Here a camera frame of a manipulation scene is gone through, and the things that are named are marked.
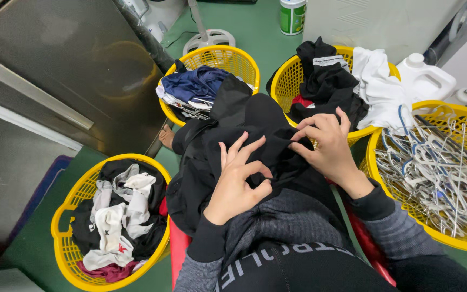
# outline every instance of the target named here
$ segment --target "detergent bottle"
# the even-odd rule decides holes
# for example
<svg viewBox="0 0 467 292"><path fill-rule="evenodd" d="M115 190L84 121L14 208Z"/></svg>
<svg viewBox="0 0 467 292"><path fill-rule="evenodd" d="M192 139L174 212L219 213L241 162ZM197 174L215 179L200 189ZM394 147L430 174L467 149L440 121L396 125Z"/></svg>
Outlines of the detergent bottle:
<svg viewBox="0 0 467 292"><path fill-rule="evenodd" d="M414 102L445 100L453 94L457 80L437 66L424 63L425 57L413 53L399 63L401 84Z"/></svg>

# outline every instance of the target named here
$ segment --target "navy blue clothing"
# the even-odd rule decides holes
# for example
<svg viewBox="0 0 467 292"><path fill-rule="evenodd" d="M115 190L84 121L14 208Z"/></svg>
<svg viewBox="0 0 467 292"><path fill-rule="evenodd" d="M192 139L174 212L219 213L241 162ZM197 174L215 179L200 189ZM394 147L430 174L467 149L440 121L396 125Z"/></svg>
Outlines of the navy blue clothing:
<svg viewBox="0 0 467 292"><path fill-rule="evenodd" d="M201 66L196 70L167 75L161 79L161 84L166 93L184 102L196 97L214 101L226 76L228 72L223 69Z"/></svg>

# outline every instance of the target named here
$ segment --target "stainless steel appliance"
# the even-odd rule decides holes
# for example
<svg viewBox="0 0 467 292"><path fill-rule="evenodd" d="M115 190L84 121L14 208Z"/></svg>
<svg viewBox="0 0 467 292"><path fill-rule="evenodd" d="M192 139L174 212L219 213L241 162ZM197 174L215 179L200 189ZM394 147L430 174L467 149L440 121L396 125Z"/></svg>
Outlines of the stainless steel appliance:
<svg viewBox="0 0 467 292"><path fill-rule="evenodd" d="M0 0L0 105L75 141L145 153L162 76L112 1Z"/></svg>

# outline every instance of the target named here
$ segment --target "green label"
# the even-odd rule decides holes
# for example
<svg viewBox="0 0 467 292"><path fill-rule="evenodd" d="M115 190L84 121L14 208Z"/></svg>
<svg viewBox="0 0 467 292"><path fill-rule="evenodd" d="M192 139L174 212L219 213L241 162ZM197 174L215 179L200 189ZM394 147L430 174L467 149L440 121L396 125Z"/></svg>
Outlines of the green label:
<svg viewBox="0 0 467 292"><path fill-rule="evenodd" d="M291 33L289 26L291 23L291 9L280 7L280 29L285 33Z"/></svg>
<svg viewBox="0 0 467 292"><path fill-rule="evenodd" d="M306 16L306 5L293 9L293 31L299 32L303 29L303 20Z"/></svg>

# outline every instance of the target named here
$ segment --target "green floor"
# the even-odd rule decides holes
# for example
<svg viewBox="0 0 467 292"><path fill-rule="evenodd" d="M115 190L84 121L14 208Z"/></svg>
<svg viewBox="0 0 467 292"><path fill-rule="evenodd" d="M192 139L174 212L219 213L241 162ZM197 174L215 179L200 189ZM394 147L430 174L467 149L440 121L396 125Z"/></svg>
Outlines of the green floor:
<svg viewBox="0 0 467 292"><path fill-rule="evenodd" d="M302 42L302 35L285 36L279 31L279 2L258 0L255 5L199 3L199 9L207 28L229 31L237 47L252 56L261 71L261 92L272 73L291 55ZM162 41L165 46L177 39L184 31L197 31L190 13L184 11ZM193 34L185 33L167 50L175 58L182 56L183 46ZM365 144L360 144L355 156L361 154ZM96 163L105 159L101 153L83 148L70 163L68 169L47 193L29 222L19 233L4 258L9 267L21 269L45 291L80 291L61 274L55 262L50 222L55 210L78 178ZM155 159L173 176L178 172L179 157L162 148ZM446 248L451 257L467 268L467 252ZM170 257L157 263L140 279L120 291L171 291Z"/></svg>

